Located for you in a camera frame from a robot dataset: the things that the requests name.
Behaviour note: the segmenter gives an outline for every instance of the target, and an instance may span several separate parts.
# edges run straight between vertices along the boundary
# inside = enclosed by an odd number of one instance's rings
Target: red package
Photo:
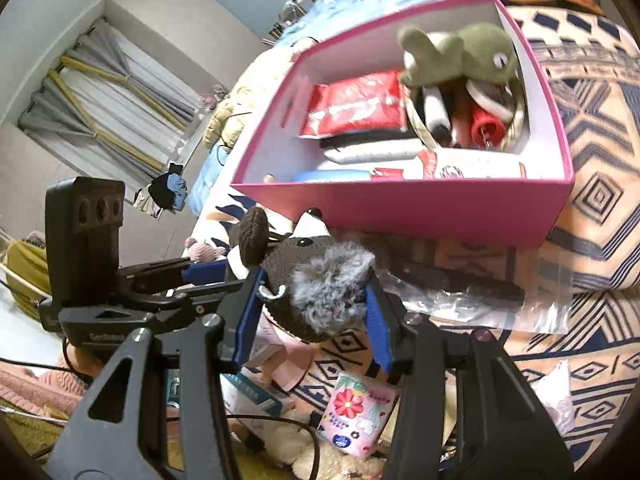
[[[371,130],[404,132],[405,92],[396,71],[316,85],[300,137],[321,139]]]

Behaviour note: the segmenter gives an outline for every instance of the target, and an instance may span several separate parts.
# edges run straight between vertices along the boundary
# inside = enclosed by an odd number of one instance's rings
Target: flower print
[[[375,425],[370,420],[366,418],[361,418],[358,421],[358,424],[356,427],[359,430],[361,430],[365,435],[370,435],[370,434],[373,434],[373,429],[375,428]]]
[[[362,413],[362,397],[353,395],[353,390],[347,389],[339,392],[334,399],[335,413],[347,418],[356,418]]]

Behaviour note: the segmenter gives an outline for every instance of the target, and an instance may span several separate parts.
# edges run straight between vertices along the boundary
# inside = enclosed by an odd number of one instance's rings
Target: stuffed animal
[[[464,76],[504,84],[518,69],[518,56],[509,35],[493,23],[467,25],[455,34],[431,32],[413,25],[398,32],[405,50],[405,86],[433,86]]]
[[[187,256],[190,257],[191,261],[197,264],[215,262],[225,254],[224,247],[216,247],[206,242],[199,242],[193,237],[189,237],[184,241],[184,248],[187,249]]]
[[[270,233],[267,215],[252,207],[229,235],[227,279],[244,279],[261,265],[258,288],[271,318],[305,342],[340,335],[364,318],[364,283],[374,255],[356,242],[329,235],[318,209],[304,213],[293,234]]]
[[[293,410],[286,414],[299,422],[308,424],[308,414]],[[371,480],[382,473],[385,462],[379,458],[358,458],[347,455],[332,446],[324,438],[319,438],[320,467],[318,480],[348,480],[360,478]],[[293,424],[270,422],[267,428],[264,449],[277,463],[290,465],[293,474],[301,480],[307,480],[311,474],[314,460],[314,445],[306,430],[300,430]]]
[[[231,152],[252,112],[271,98],[300,53],[316,43],[312,38],[301,38],[293,46],[261,53],[213,111],[203,136],[206,147],[211,149],[221,139],[222,149]]]

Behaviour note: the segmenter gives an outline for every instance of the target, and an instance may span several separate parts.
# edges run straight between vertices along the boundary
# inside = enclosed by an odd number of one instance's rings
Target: patterned blanket
[[[564,439],[577,468],[613,426],[640,376],[638,48],[626,30],[589,14],[548,7],[510,12],[546,69],[571,145],[576,184],[536,258],[539,272],[553,280],[572,273],[574,295],[567,334],[493,332],[530,383],[569,361],[575,428]],[[257,121],[247,124],[227,159],[195,238],[227,245],[229,229],[254,204],[229,183]],[[287,219],[268,215],[276,231],[291,232]],[[373,238],[378,260],[393,246],[407,260],[503,280],[517,281],[530,261],[513,248]],[[447,330],[470,330],[433,320]],[[316,349],[291,392],[298,405],[322,413],[342,370],[386,380],[366,334],[350,331]]]

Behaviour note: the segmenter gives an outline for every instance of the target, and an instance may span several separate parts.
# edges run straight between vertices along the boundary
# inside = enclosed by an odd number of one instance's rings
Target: pink tissue package
[[[318,431],[340,450],[366,458],[393,411],[399,389],[342,372]]]

